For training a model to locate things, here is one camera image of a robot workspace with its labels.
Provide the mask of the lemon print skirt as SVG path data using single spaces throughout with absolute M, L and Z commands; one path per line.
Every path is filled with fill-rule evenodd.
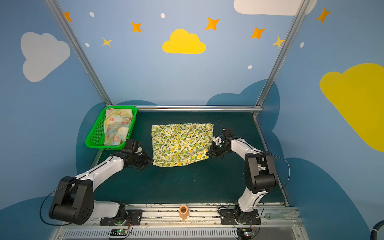
M 153 165 L 170 168 L 187 166 L 209 158 L 213 124 L 170 124 L 151 127 Z

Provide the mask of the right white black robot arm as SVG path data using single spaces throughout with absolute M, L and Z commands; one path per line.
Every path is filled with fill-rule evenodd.
M 235 136 L 232 129 L 223 129 L 222 134 L 212 138 L 212 144 L 206 153 L 208 157 L 222 158 L 227 153 L 235 153 L 245 163 L 244 175 L 246 188 L 237 200 L 237 211 L 245 214 L 255 210 L 261 199 L 272 194 L 280 187 L 275 165 L 275 156 L 253 147 L 245 139 Z

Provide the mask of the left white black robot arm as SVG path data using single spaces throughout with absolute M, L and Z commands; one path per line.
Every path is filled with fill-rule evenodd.
M 75 177 L 64 177 L 50 209 L 49 218 L 64 222 L 62 225 L 83 225 L 89 220 L 109 219 L 115 225 L 123 225 L 129 219 L 124 203 L 96 201 L 95 190 L 114 174 L 125 168 L 143 170 L 153 160 L 144 150 L 137 152 L 117 152 L 94 168 Z

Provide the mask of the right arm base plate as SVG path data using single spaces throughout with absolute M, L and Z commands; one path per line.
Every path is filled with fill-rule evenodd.
M 218 213 L 222 225 L 260 225 L 261 223 L 257 210 L 252 212 L 241 212 L 237 208 L 219 208 Z

